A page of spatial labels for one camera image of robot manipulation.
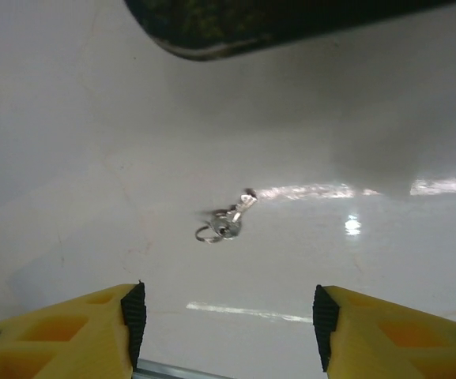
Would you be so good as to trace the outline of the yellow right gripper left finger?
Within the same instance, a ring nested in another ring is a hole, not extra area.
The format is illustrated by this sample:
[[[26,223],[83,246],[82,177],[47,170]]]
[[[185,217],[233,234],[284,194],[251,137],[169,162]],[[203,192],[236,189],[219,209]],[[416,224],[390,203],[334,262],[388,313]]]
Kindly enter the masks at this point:
[[[122,284],[0,321],[0,378],[131,378],[145,285]]]

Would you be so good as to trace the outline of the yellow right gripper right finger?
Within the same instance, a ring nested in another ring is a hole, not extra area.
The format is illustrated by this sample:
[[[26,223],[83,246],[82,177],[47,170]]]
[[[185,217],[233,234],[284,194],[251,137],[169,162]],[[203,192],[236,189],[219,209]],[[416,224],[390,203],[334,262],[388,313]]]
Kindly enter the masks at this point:
[[[455,321],[321,285],[312,318],[329,378],[456,378]]]

